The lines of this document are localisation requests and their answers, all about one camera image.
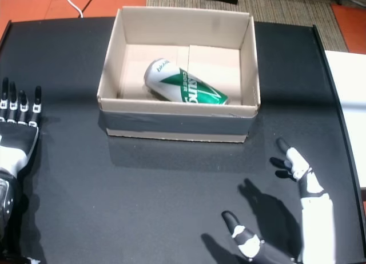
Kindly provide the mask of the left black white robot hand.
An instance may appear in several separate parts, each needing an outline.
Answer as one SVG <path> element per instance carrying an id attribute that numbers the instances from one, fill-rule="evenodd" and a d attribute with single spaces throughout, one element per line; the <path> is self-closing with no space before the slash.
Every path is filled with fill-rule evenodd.
<path id="1" fill-rule="evenodd" d="M 25 91 L 7 77 L 1 88 L 1 172 L 16 178 L 33 154 L 39 136 L 42 88 L 35 88 L 30 104 Z"/>

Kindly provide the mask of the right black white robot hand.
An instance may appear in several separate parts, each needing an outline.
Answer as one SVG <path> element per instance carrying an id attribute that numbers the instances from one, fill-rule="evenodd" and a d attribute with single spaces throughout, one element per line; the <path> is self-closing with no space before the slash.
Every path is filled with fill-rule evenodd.
<path id="1" fill-rule="evenodd" d="M 249 230 L 227 210 L 221 216 L 232 239 L 249 263 L 336 263 L 335 216 L 329 193 L 295 147 L 283 138 L 277 138 L 276 144 L 286 158 L 271 158 L 270 161 L 292 177 L 299 187 L 303 243 L 300 255 L 297 258 L 286 255 Z"/>

